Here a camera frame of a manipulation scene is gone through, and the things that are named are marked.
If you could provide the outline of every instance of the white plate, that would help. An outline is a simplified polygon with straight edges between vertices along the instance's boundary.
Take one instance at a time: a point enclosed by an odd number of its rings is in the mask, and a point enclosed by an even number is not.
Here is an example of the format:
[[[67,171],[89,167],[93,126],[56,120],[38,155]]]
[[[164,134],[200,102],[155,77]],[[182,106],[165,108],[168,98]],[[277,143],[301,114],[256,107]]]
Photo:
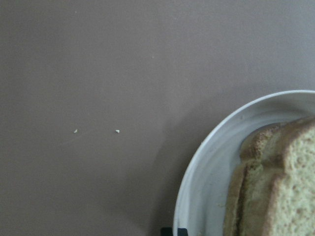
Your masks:
[[[173,233],[221,236],[231,174],[240,162],[241,142],[252,131],[280,121],[315,114],[315,91],[293,90],[252,101],[225,118],[193,156],[178,193]]]

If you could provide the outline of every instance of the gray table surface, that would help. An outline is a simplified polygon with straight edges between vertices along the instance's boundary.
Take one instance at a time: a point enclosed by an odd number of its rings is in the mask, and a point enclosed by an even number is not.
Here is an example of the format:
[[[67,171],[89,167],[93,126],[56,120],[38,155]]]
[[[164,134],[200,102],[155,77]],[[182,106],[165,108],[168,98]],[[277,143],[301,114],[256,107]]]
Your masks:
[[[315,89],[314,41],[310,0],[1,0],[0,235],[158,236],[224,117]]]

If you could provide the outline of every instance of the bread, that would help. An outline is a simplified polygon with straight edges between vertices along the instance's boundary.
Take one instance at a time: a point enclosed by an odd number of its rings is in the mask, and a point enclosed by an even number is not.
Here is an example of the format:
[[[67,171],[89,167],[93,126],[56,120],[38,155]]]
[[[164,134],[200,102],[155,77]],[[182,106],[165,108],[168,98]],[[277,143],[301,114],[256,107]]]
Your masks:
[[[234,175],[230,184],[224,235],[315,235],[315,118],[281,124],[268,137],[254,149],[259,151],[241,150],[241,156],[247,154],[235,171],[243,170],[243,174]],[[245,147],[256,145],[255,139],[247,141]],[[231,198],[237,210],[229,208]]]

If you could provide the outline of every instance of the black object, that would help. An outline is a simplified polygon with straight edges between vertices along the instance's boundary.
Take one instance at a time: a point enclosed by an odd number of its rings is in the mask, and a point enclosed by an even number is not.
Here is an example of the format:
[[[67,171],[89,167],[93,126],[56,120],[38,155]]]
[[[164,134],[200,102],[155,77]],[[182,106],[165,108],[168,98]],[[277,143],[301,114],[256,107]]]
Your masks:
[[[161,236],[173,236],[173,231],[171,227],[161,228]],[[177,229],[177,236],[188,236],[187,229]]]

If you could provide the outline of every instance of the bread slice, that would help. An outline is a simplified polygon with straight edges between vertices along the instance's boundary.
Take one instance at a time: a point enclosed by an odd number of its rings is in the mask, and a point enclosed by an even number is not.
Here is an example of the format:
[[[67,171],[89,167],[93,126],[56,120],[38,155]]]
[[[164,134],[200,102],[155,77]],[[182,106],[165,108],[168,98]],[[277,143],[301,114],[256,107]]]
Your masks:
[[[226,213],[224,219],[224,236],[236,236],[239,233],[239,224],[243,212],[244,198],[247,185],[257,175],[261,168],[261,155],[265,145],[272,135],[284,123],[275,123],[255,130],[242,142],[240,157],[242,164],[239,165],[232,175],[226,201]]]
[[[315,118],[278,129],[261,153],[261,166],[248,178],[235,235],[315,235]]]

